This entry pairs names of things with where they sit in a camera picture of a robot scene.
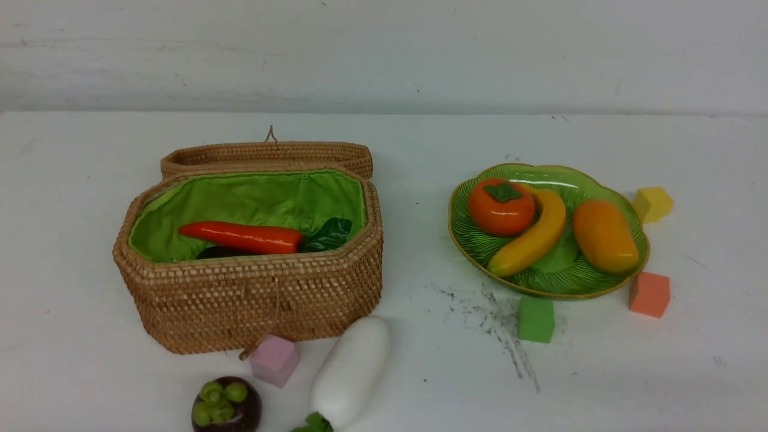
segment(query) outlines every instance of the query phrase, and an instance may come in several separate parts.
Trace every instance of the leaf-shaped plate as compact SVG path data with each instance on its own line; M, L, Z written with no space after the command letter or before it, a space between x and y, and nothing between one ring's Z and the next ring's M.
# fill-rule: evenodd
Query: leaf-shaped plate
M507 178L528 183L534 188L551 189L560 194L568 211L568 226L560 243L531 267L510 277L496 277L485 266L493 254L513 238L486 234L469 215L469 193L475 184L486 178ZM632 272L620 275L604 273L590 264L579 251L573 238L571 215L582 201L590 198L613 202L627 217L634 243L640 252L640 260ZM461 183L451 196L449 230L458 249L489 277L525 294L560 300L593 298L617 290L643 270L650 255L650 243L643 224L632 204L622 194L597 183L583 172L559 165L500 164Z

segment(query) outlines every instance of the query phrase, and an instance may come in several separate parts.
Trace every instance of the foam block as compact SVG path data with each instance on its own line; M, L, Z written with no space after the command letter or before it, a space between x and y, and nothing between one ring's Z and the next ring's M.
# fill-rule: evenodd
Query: foam block
M632 206L644 224L659 221L672 211L674 201L661 186L637 189Z
M632 283L629 309L661 318L670 303L670 278L662 274L640 273Z
M523 297L518 305L518 339L548 344L554 333L554 305L545 298Z
M254 377L283 388L299 364L296 345L272 334L264 338L249 358Z

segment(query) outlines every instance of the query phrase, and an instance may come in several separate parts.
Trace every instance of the white table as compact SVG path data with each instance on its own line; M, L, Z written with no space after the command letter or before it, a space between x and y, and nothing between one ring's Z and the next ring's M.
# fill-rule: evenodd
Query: white table
M235 351L178 356L149 337L111 249L162 156L258 141L270 124L283 140L374 154L386 233L375 313L395 342L349 432L765 430L768 120L206 113L0 116L0 429L187 431L204 381L249 374ZM647 270L672 280L667 314L631 313L626 288L559 302L549 345L508 340L516 368L503 323L482 321L485 294L499 319L519 295L465 261L446 227L452 189L503 161L570 165L627 193L663 185L676 207L647 226ZM332 344L301 343L285 389L256 382L261 430L300 425Z

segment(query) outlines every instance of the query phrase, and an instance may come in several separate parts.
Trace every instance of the yellow banana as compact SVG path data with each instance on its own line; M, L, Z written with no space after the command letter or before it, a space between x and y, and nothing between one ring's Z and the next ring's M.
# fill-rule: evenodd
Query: yellow banana
M522 185L533 195L539 219L523 235L506 244L491 258L488 271L512 276L545 256L565 230L565 203L556 192Z

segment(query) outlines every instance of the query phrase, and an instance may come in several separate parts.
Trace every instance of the wicker basket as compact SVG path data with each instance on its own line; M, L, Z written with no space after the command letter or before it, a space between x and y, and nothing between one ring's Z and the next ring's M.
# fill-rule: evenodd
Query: wicker basket
M364 145L349 142L277 141L271 127L264 142L213 144L176 150L161 160L160 170L165 179L201 168L253 171L271 165L294 167L306 161L332 162L360 177L368 179L373 176L371 152Z
M334 169L355 178L365 198L367 225L335 251L158 264L128 245L144 207L188 178L317 169ZM131 203L113 255L144 329L169 351L194 354L249 347L267 331L291 341L340 335L379 302L382 243L381 212L373 184L337 164L292 161L250 170L239 164L198 167L163 180Z

